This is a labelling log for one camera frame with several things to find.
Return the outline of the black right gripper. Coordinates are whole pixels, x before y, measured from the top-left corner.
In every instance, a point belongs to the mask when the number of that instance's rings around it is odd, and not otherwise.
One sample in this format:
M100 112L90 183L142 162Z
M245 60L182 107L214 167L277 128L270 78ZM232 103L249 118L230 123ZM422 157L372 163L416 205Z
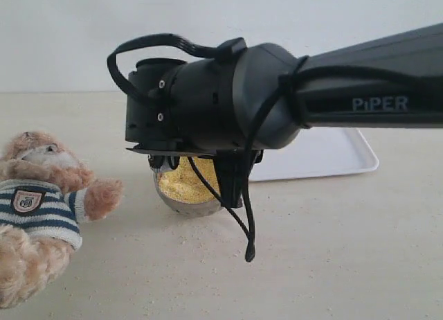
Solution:
M152 171L165 170L165 156L187 155L172 120L168 93L173 75L185 63L169 58L144 59L128 77L142 98L127 97L125 140L135 145L132 152L149 154Z

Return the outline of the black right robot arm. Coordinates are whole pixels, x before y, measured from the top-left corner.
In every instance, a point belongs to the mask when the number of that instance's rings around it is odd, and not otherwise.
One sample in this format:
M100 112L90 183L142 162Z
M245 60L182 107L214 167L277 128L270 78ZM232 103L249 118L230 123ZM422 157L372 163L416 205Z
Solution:
M125 138L135 152L252 162L312 127L442 126L441 24L314 56L241 37L201 46L157 34L135 45L195 57L145 59L130 73Z

